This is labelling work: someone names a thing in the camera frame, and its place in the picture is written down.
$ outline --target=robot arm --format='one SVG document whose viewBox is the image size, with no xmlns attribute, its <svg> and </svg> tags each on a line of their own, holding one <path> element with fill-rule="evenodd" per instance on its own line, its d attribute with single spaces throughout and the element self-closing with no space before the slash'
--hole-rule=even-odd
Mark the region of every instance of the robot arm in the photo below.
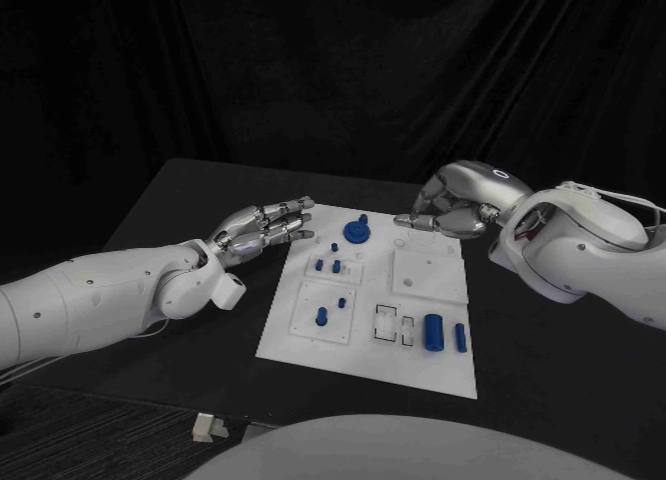
<svg viewBox="0 0 666 480">
<path fill-rule="evenodd" d="M 179 245 L 85 255 L 0 286 L 0 370 L 106 347 L 153 323 L 195 315 L 212 300 L 234 308 L 247 290 L 225 272 L 268 245 L 312 238 L 305 197 L 248 207 L 211 237 Z"/>
<path fill-rule="evenodd" d="M 636 217 L 600 192 L 564 182 L 534 193 L 511 174 L 463 160 L 441 168 L 413 213 L 395 223 L 459 239 L 476 238 L 498 223 L 490 259 L 538 293 L 560 303 L 593 293 L 636 321 L 666 330 L 666 225 L 649 239 Z M 430 208 L 440 214 L 426 214 Z"/>
</svg>

